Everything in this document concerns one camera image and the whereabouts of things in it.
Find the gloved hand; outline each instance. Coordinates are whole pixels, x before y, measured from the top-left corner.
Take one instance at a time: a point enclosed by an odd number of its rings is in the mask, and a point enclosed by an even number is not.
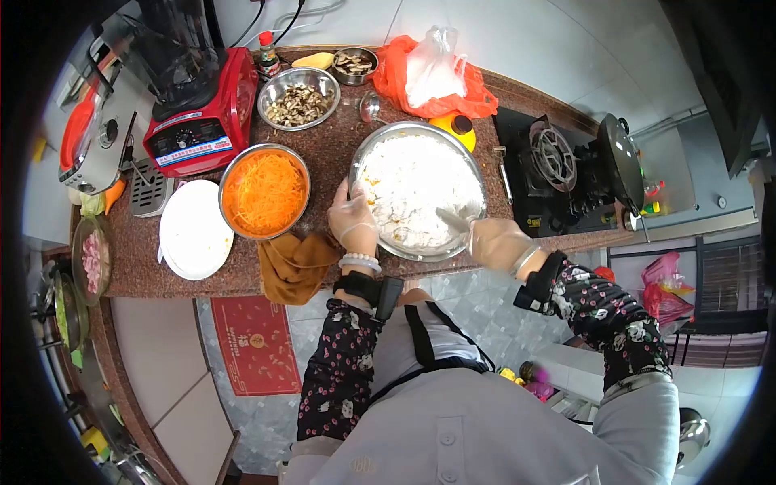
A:
[[[518,223],[508,219],[474,220],[467,239],[474,261],[487,268],[510,273],[523,253],[535,245],[520,230]]]
[[[328,216],[331,233],[347,252],[374,257],[377,252],[377,223],[366,203],[361,182],[356,182],[348,200],[348,180],[342,181],[334,194]]]

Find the red floor mat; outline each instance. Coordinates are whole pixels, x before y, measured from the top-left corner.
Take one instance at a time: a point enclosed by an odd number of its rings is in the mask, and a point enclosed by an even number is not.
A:
[[[301,391],[284,305],[263,296],[212,298],[210,304],[235,396]]]

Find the floral sleeve cover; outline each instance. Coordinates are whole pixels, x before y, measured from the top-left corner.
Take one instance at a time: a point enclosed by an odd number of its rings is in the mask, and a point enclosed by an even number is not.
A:
[[[342,300],[330,299],[318,348],[304,373],[297,439],[348,437],[369,402],[372,352],[383,322]]]
[[[658,323],[616,283],[563,261],[552,282],[549,304],[540,310],[569,321],[569,327],[604,354],[604,392],[647,372],[672,377]]]

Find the drip tray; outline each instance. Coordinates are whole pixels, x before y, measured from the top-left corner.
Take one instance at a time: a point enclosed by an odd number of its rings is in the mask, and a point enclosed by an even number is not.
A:
[[[158,216],[165,209],[172,196],[174,178],[167,178],[159,172],[150,158],[137,162],[137,171],[133,171],[130,200],[130,212],[135,217]],[[147,185],[141,174],[149,181]]]

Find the brown cloth towel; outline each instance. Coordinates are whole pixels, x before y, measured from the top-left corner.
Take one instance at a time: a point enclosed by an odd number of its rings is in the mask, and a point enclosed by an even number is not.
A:
[[[339,258],[334,239],[324,233],[312,233],[304,241],[291,233],[264,241],[258,246],[264,294],[275,303],[304,305]]]

